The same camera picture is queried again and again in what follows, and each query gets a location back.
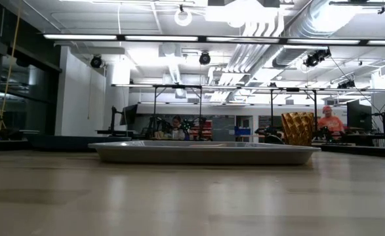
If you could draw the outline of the black table edge frame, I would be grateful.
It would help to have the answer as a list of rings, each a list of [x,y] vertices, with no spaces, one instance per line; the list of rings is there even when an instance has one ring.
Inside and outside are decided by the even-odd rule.
[[[73,152],[90,152],[93,148],[88,147],[89,144],[105,144],[117,143],[126,141],[123,137],[82,137],[82,136],[30,136],[27,140],[0,140],[0,151],[16,151],[24,149],[38,149],[44,151],[73,151]],[[243,147],[258,147],[267,146],[265,143],[248,143],[248,142],[213,142],[213,141],[174,141],[174,140],[134,140],[126,141],[132,143],[145,144],[146,146],[163,146],[163,144],[174,144],[180,147],[181,144],[212,144],[221,146],[227,144],[228,146]],[[370,146],[351,146],[344,144],[330,144],[330,143],[313,143],[313,148],[321,148],[322,151],[348,153],[354,155],[367,155],[376,157],[385,157],[385,147],[370,147]]]

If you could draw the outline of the grey metal tray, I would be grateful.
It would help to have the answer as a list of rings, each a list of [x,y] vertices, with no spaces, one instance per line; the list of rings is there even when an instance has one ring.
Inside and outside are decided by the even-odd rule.
[[[250,142],[139,140],[93,143],[109,163],[163,165],[303,165],[318,147]]]

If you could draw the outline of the black station frame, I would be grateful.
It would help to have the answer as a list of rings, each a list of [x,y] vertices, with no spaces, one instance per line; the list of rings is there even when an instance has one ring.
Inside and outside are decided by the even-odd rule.
[[[380,129],[379,133],[374,134],[376,139],[385,139],[385,103],[382,106],[382,108],[378,109],[375,104],[373,103],[373,96],[375,94],[385,94],[385,89],[379,89],[379,88],[347,88],[347,89],[338,89],[338,88],[299,88],[299,87],[243,87],[243,89],[250,89],[250,90],[256,90],[256,91],[262,91],[264,92],[264,97],[269,100],[251,100],[246,101],[246,106],[269,106],[270,107],[270,116],[274,116],[274,107],[290,107],[298,106],[298,107],[313,107],[314,116],[315,116],[315,129],[318,129],[317,127],[317,117],[319,113],[319,97],[322,95],[329,95],[329,98],[332,96],[333,98],[336,98],[338,100],[339,96],[358,96],[358,98],[354,98],[352,100],[348,100],[347,102],[338,102],[334,106],[341,106],[345,105],[348,102],[353,102],[356,100],[366,100],[370,104],[371,108],[373,109],[371,112],[371,118],[372,123],[374,123],[373,117],[380,117],[380,121],[382,121],[382,129]],[[279,95],[303,95],[307,98],[309,98],[312,103],[311,104],[275,104],[274,100]]]
[[[182,89],[182,90],[188,90],[190,89],[192,92],[195,92],[196,90],[199,90],[199,94],[196,94],[196,96],[199,99],[199,102],[160,102],[160,105],[185,105],[185,106],[199,106],[199,115],[197,120],[203,120],[202,116],[202,97],[203,97],[203,89],[227,89],[227,90],[234,90],[234,89],[241,89],[241,87],[235,87],[235,86],[207,86],[207,85],[184,85],[184,84],[111,84],[112,87],[126,87],[126,88],[153,88],[154,94],[153,94],[153,115],[157,116],[157,98],[159,95],[166,90],[167,88],[170,89]]]

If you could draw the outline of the silver ventilation duct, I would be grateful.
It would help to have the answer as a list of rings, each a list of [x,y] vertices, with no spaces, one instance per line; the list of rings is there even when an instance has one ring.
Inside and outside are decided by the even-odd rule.
[[[344,27],[348,20],[339,16],[337,6],[330,5],[333,0],[312,0],[311,3],[285,28],[284,37],[330,37],[340,28]],[[307,49],[292,49],[286,45],[277,49],[276,57],[272,60],[274,68],[286,68],[297,58],[302,56]]]

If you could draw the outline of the person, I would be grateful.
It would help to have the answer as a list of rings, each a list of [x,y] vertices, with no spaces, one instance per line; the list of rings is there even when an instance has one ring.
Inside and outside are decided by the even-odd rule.
[[[335,115],[331,106],[324,106],[322,109],[323,117],[317,122],[318,129],[326,128],[333,136],[344,134],[344,124]]]
[[[181,118],[176,115],[172,118],[172,139],[173,140],[185,140],[186,133],[182,128]]]

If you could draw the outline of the red storage bin rack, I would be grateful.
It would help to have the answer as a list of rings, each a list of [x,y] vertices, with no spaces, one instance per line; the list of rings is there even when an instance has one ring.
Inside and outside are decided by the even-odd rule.
[[[196,120],[190,129],[190,137],[193,140],[212,141],[213,140],[213,121]]]

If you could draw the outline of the black computer monitor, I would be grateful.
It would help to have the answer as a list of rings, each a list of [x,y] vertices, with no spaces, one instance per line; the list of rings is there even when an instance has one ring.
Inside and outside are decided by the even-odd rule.
[[[135,122],[136,119],[136,113],[137,113],[138,105],[131,105],[124,107],[121,111],[121,119],[119,124],[120,125],[132,125]]]
[[[347,107],[347,126],[352,128],[362,128],[363,130],[372,129],[371,106],[359,103],[359,100],[348,102]]]

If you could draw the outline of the gold faceted cup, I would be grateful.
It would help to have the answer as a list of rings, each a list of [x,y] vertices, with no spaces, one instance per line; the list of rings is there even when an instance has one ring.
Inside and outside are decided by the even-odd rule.
[[[285,143],[292,146],[311,146],[314,134],[314,114],[292,112],[281,114]]]

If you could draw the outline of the overhead led light bar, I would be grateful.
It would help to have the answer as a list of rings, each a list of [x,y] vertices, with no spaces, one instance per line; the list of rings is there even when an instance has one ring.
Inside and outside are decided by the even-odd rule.
[[[204,35],[94,35],[94,34],[44,34],[53,41],[117,41],[117,42],[181,42],[225,43],[250,45],[319,45],[338,47],[385,47],[385,39],[293,38],[293,37],[244,37]]]

